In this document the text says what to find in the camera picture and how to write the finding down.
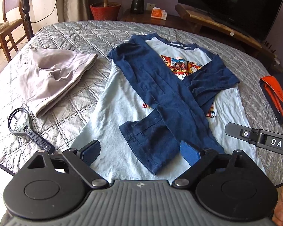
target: gray ribbed handle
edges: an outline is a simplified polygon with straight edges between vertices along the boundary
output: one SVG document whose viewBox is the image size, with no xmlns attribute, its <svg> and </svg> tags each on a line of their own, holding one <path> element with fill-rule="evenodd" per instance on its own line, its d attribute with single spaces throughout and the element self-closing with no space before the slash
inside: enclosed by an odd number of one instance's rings
<svg viewBox="0 0 283 226">
<path fill-rule="evenodd" d="M 44 138 L 42 138 L 34 130 L 30 130 L 28 136 L 31 138 L 32 141 L 34 141 L 37 144 L 37 146 L 47 151 L 48 154 L 51 155 L 55 151 L 55 147 L 49 142 L 47 142 Z"/>
</svg>

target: black speaker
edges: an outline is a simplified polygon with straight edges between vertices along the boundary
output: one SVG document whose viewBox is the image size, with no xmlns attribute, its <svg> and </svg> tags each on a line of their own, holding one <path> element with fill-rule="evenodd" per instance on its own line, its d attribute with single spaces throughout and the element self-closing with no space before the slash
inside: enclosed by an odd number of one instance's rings
<svg viewBox="0 0 283 226">
<path fill-rule="evenodd" d="M 144 13 L 145 11 L 144 6 L 145 6 L 145 0 L 132 0 L 130 12 L 137 14 Z"/>
</svg>

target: tissue box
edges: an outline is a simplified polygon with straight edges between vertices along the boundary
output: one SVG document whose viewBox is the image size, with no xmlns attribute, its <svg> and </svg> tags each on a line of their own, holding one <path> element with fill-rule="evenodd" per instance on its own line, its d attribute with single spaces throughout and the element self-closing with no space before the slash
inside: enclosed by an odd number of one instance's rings
<svg viewBox="0 0 283 226">
<path fill-rule="evenodd" d="M 154 7 L 151 12 L 151 18 L 166 20 L 167 12 L 165 10 L 161 10 L 158 7 Z"/>
</svg>

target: quilted bedspread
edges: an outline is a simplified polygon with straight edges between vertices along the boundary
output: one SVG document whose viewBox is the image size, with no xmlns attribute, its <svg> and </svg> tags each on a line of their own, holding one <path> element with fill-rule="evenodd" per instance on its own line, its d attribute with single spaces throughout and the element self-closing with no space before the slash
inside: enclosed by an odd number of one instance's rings
<svg viewBox="0 0 283 226">
<path fill-rule="evenodd" d="M 105 88 L 111 68 L 106 55 L 117 45 L 127 42 L 133 34 L 153 32 L 171 41 L 186 44 L 195 42 L 219 54 L 225 65 L 241 81 L 239 91 L 251 127 L 283 134 L 283 125 L 277 123 L 259 86 L 259 78 L 268 75 L 268 72 L 249 55 L 214 40 L 166 27 L 113 21 L 67 22 L 41 29 L 0 74 L 0 165 L 16 173 L 39 149 L 30 139 L 11 134 L 7 126 L 12 110 L 19 107 L 28 109 L 19 95 L 14 79 L 27 60 L 30 46 L 51 46 L 99 55 L 94 66 L 84 73 L 80 82 L 47 114 L 36 118 L 29 111 L 33 129 L 60 152 L 70 147 L 88 122 Z M 282 156 L 263 149 L 258 149 L 258 153 L 271 181 L 274 184 L 283 182 Z"/>
</svg>

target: black circular base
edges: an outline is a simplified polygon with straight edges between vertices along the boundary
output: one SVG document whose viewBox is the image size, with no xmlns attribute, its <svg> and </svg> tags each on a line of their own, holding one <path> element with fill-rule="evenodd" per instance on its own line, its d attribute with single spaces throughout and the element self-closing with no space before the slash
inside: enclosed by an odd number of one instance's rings
<svg viewBox="0 0 283 226">
<path fill-rule="evenodd" d="M 5 189 L 4 200 L 8 211 L 30 220 L 61 217 L 75 209 L 85 197 L 82 181 L 67 173 L 34 173 L 15 179 Z"/>
<path fill-rule="evenodd" d="M 265 217 L 274 208 L 271 195 L 275 188 L 262 182 L 244 168 L 235 167 L 203 178 L 196 197 L 209 212 L 231 221 L 253 221 Z"/>
</svg>

